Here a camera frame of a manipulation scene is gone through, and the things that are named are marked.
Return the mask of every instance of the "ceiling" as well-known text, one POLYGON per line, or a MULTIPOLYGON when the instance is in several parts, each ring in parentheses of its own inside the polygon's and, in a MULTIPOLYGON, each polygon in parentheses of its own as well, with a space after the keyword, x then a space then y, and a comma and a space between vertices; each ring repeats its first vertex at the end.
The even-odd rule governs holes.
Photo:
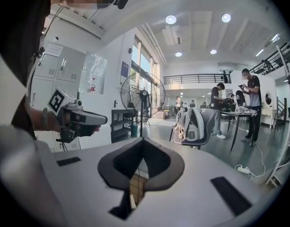
MULTIPOLYGON (((58 7, 53 6, 51 14, 58 7)), ((93 33, 105 44, 134 27, 146 25, 147 37, 156 50, 161 50, 165 66, 207 60, 255 64, 275 51, 271 44, 255 57, 275 34, 281 37, 279 45, 290 38, 270 0, 129 0, 122 10, 114 5, 99 10, 66 7, 58 16, 93 33), (229 23, 221 21, 224 13, 231 15, 229 23), (171 27, 176 27, 181 44, 166 43, 162 31, 168 15, 177 17, 171 27), (211 49, 218 52, 211 55, 211 49), (175 57, 176 52, 183 56, 175 57)))

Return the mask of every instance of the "black pants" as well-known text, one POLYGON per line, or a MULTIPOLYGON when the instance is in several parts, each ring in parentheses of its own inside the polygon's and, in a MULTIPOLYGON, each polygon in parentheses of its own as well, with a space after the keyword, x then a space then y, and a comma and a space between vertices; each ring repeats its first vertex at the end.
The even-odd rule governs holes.
POLYGON ((247 138, 250 138, 253 134, 253 141, 257 141, 259 126, 260 126, 260 116, 262 115, 262 107, 256 106, 251 107, 251 109, 257 111, 257 115, 254 117, 249 117, 249 133, 247 138))

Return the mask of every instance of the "locker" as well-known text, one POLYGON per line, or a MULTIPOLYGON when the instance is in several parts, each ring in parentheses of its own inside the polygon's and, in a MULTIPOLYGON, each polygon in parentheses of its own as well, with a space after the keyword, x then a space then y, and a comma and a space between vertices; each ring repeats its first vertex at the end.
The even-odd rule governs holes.
POLYGON ((57 79, 79 82, 85 54, 71 48, 66 48, 59 62, 57 79))
POLYGON ((46 78, 54 78, 59 65, 60 57, 44 54, 35 69, 35 75, 46 78))
POLYGON ((48 102, 53 90, 53 81, 34 78, 31 85, 30 105, 34 109, 48 108, 48 102))
POLYGON ((58 152, 52 131, 35 131, 35 136, 38 140, 46 142, 52 153, 58 152))
POLYGON ((53 84, 53 92, 57 87, 63 89, 65 92, 71 94, 74 97, 77 97, 78 95, 78 85, 75 82, 56 80, 53 84))
MULTIPOLYGON (((62 146, 62 143, 61 142, 57 142, 56 139, 59 139, 60 138, 60 134, 58 132, 53 132, 53 137, 54 137, 54 140, 55 140, 55 145, 57 147, 57 150, 58 151, 63 151, 63 146, 62 146)), ((72 142, 70 143, 64 143, 65 146, 66 146, 66 149, 69 151, 69 150, 76 150, 76 149, 80 149, 80 146, 79 146, 79 138, 75 138, 72 142)))

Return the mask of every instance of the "railing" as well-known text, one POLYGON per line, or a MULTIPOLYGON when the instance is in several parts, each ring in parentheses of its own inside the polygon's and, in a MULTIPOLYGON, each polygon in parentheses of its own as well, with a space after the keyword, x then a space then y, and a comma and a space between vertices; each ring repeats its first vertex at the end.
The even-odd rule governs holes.
MULTIPOLYGON (((290 46, 287 45, 287 43, 285 43, 280 49, 281 49, 281 52, 284 52, 289 48, 290 46)), ((278 51, 275 51, 272 55, 270 55, 267 59, 265 59, 265 61, 268 61, 270 64, 261 62, 257 66, 253 67, 250 70, 250 72, 261 74, 261 75, 266 75, 283 66, 283 63, 282 63, 282 60, 280 58, 278 51)))
POLYGON ((189 74, 164 77, 164 83, 182 84, 182 83, 231 83, 230 75, 223 74, 189 74))

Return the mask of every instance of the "chair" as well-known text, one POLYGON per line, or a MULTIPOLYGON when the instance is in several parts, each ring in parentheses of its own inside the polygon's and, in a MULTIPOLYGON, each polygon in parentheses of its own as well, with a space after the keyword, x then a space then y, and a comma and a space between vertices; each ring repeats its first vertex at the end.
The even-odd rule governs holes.
POLYGON ((174 143, 189 146, 191 148, 193 148, 193 146, 197 146, 198 149, 201 149, 201 146, 207 144, 209 141, 209 137, 212 133, 215 124, 215 113, 216 110, 214 109, 206 109, 205 112, 203 112, 202 118, 205 125, 205 136, 201 140, 187 141, 185 139, 180 139, 178 136, 178 131, 175 131, 174 127, 172 127, 169 141, 171 141, 172 133, 174 131, 173 136, 174 143))

